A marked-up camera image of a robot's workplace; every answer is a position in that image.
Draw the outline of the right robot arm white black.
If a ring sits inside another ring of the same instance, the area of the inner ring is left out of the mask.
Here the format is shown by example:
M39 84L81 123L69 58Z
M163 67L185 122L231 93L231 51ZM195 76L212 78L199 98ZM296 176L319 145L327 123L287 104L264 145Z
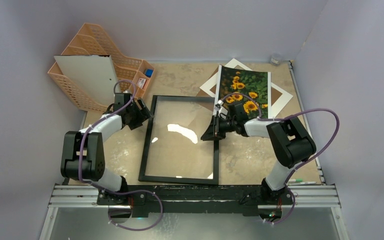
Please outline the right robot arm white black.
M239 104L228 105L227 114L217 111L200 139L219 141L230 132L270 140L276 162L260 187L260 196L268 204L274 203L285 192L295 167L308 161L317 150L314 140L297 117L267 121L251 119Z

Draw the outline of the sunflower photo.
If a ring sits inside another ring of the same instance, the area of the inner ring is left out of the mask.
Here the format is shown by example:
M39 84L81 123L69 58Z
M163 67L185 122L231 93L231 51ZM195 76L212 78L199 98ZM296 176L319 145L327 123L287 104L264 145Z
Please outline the sunflower photo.
M226 113L228 105L239 104L251 118L272 117L272 75L267 71L220 65L216 74L214 103Z

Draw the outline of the black picture frame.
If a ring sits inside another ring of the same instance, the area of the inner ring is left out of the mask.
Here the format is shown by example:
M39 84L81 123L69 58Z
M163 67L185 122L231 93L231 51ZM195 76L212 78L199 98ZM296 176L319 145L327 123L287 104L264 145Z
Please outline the black picture frame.
M213 106L214 98L212 97L199 97L199 96L172 96L172 95L154 95L152 97L150 111L153 113L153 118L155 114L155 106L157 99L159 97L163 98L173 98L174 100L192 100L198 102L205 102L205 105ZM173 177L157 177L157 176L147 176L145 170L147 167L147 157L150 145L150 136L153 126L153 118L148 120L146 134L144 139L143 152L141 157L140 169L138 180L140 182L157 182L157 183L171 183L171 184L192 184L192 185L218 185L219 183L219 143L218 141L206 141L213 142L213 179L195 179L195 178L173 178Z

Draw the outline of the clear glass pane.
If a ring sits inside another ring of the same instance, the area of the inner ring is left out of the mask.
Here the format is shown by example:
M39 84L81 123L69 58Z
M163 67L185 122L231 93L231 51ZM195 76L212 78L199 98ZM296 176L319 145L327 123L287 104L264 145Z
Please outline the clear glass pane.
M214 144L201 140L213 114L205 105L185 98L158 97L146 176L213 180Z

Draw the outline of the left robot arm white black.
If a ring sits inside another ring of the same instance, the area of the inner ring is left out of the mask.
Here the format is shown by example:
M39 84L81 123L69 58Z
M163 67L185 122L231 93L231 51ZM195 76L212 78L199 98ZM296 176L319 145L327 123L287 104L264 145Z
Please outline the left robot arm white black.
M130 193L127 181L106 167L104 143L124 127L134 130L152 117L141 98L134 100L131 93L116 93L114 102L96 122L64 135L61 175L101 189L118 205L126 203Z

